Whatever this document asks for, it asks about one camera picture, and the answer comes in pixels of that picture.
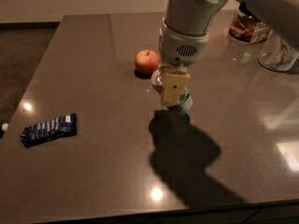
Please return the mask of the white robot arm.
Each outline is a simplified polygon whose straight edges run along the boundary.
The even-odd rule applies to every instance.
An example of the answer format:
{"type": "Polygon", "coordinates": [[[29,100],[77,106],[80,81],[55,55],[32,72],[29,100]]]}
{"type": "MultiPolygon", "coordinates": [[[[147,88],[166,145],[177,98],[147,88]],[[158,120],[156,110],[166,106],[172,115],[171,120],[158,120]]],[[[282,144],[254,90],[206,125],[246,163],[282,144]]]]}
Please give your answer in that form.
{"type": "MultiPolygon", "coordinates": [[[[299,0],[236,0],[243,2],[295,49],[299,49],[299,0]]],[[[164,77],[162,105],[172,106],[187,86],[186,67],[199,61],[213,19],[228,0],[168,0],[160,28],[158,50],[170,68],[164,77]]]]}

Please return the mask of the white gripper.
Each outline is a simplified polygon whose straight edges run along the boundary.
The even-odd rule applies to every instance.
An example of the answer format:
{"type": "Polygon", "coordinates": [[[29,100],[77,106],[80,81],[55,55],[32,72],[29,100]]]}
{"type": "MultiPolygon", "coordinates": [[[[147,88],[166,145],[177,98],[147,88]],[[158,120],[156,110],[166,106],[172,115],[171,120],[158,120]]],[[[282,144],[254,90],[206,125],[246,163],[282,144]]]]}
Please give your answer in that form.
{"type": "MultiPolygon", "coordinates": [[[[158,50],[162,63],[178,66],[192,65],[200,60],[208,35],[183,35],[172,30],[163,19],[159,30],[158,50]]],[[[174,105],[184,92],[190,75],[187,72],[168,71],[162,74],[162,105],[174,105]]]]}

